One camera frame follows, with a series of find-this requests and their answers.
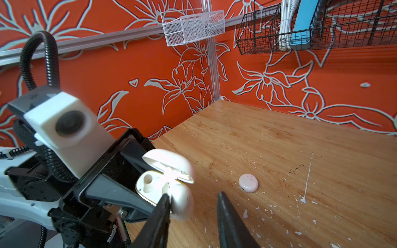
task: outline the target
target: orange wallpaper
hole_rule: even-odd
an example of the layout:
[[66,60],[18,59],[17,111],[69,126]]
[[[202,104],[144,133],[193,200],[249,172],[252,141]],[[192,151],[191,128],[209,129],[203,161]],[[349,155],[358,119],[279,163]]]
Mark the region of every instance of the orange wallpaper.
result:
[[[277,1],[259,1],[264,6]],[[213,1],[227,18],[253,0]],[[192,0],[0,1],[0,51],[22,47],[37,30],[58,41],[155,25],[164,10],[200,7]],[[241,56],[234,27],[216,37],[221,95],[261,108],[396,135],[395,46]],[[33,61],[45,83],[43,60]],[[163,35],[60,56],[62,89],[97,114],[116,138],[137,127],[154,139],[213,102],[205,41],[167,47]],[[6,103],[27,89],[18,67],[0,68],[0,146],[21,145]]]
[[160,12],[179,10],[180,16],[191,8],[201,8],[201,1],[1,0],[0,52],[23,47],[38,30],[69,40],[161,24]]
[[[280,1],[263,1],[264,6]],[[234,1],[228,13],[247,13],[253,1]],[[225,100],[388,135],[397,134],[395,45],[242,56],[235,27],[216,37],[229,81]]]
[[[131,1],[121,0],[100,2],[102,5],[98,4],[99,1],[43,1],[43,6],[47,17],[51,15],[51,9],[54,12],[54,9],[60,6],[54,15],[54,23],[57,24],[62,22],[63,16],[67,16],[66,20],[69,20],[72,18],[72,12],[79,10],[73,15],[73,25],[78,26],[81,16],[87,13],[80,27],[101,30],[104,33],[132,28],[128,26],[137,20],[133,16],[140,18],[134,23],[134,27],[153,24],[148,23],[147,18],[141,21],[145,15],[143,12],[149,13],[150,9],[157,14],[164,8],[192,6],[192,1],[186,0],[172,3],[165,0],[148,3],[135,1],[135,5],[131,4]],[[10,14],[6,15],[9,2],[3,0],[0,3],[0,18],[11,20]],[[13,11],[19,10],[19,13],[13,12],[12,18],[17,19],[19,26],[26,32],[28,26],[23,25],[24,15],[31,20],[30,25],[34,26],[34,13],[39,14],[41,1],[30,3],[32,6],[25,10],[14,8],[20,6],[17,1],[10,5]],[[43,26],[44,21],[40,18],[41,15],[38,20]],[[22,37],[15,38],[5,35],[6,33],[10,34],[10,30],[0,29],[0,43],[3,45]],[[84,32],[81,37],[92,33]],[[227,48],[222,45],[217,47],[219,56],[222,56]],[[35,81],[39,85],[45,84],[43,59],[34,60],[32,66]],[[173,48],[166,46],[163,35],[157,35],[62,54],[60,75],[62,90],[83,100],[97,114],[102,126],[116,138],[126,128],[136,127],[143,135],[155,139],[213,102],[205,41]],[[27,90],[20,77],[19,68],[0,68],[0,85],[0,146],[22,145],[12,131],[15,117],[6,109],[8,101]]]

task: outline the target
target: vertical metal pole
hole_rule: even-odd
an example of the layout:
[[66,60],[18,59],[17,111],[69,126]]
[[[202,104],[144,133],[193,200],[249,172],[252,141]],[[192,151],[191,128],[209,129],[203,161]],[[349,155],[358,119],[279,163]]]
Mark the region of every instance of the vertical metal pole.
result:
[[256,8],[255,8],[256,0],[254,0],[254,49],[256,48]]
[[[202,11],[210,12],[212,11],[211,0],[201,0],[202,2]],[[212,97],[214,101],[218,100],[221,97],[221,89],[219,84],[219,76],[218,76],[218,56],[216,55],[216,47],[215,47],[215,38],[207,39],[207,47],[208,47],[208,61],[210,66],[211,73],[211,81],[212,81]]]
[[376,13],[376,16],[375,16],[375,19],[374,19],[374,25],[372,26],[370,38],[368,40],[368,44],[367,45],[371,44],[372,38],[374,37],[375,31],[376,31],[376,27],[378,26],[378,22],[379,22],[379,16],[380,16],[380,13],[382,12],[382,8],[383,8],[383,3],[384,2],[385,2],[385,0],[381,0],[380,1],[378,12]]

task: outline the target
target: camera lens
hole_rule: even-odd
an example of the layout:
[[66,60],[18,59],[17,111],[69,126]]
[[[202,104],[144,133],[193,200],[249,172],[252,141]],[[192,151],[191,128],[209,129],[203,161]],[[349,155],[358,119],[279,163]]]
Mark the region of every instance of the camera lens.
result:
[[56,122],[55,130],[60,135],[71,135],[81,129],[84,124],[84,115],[73,110],[64,113]]

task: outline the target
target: white cable bundle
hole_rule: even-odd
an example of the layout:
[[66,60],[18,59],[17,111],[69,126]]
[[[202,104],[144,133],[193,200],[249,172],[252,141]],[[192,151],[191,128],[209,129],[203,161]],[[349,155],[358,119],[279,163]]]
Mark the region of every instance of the white cable bundle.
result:
[[[281,22],[280,34],[291,32],[292,16],[298,5],[298,0],[282,0],[281,2]],[[286,51],[291,49],[291,34],[280,35],[278,39],[280,50]]]

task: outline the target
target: white wire basket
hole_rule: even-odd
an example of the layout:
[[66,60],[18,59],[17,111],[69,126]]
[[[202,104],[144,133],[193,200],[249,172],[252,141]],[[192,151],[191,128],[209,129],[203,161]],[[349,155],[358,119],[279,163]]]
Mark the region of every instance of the white wire basket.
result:
[[[197,11],[201,9],[189,9],[187,11]],[[204,13],[195,13],[191,15],[183,15],[176,19],[167,21],[170,17],[166,14],[170,12],[161,12],[164,34],[167,46],[179,46],[199,40],[204,40],[225,32],[225,12],[223,10],[211,11]]]

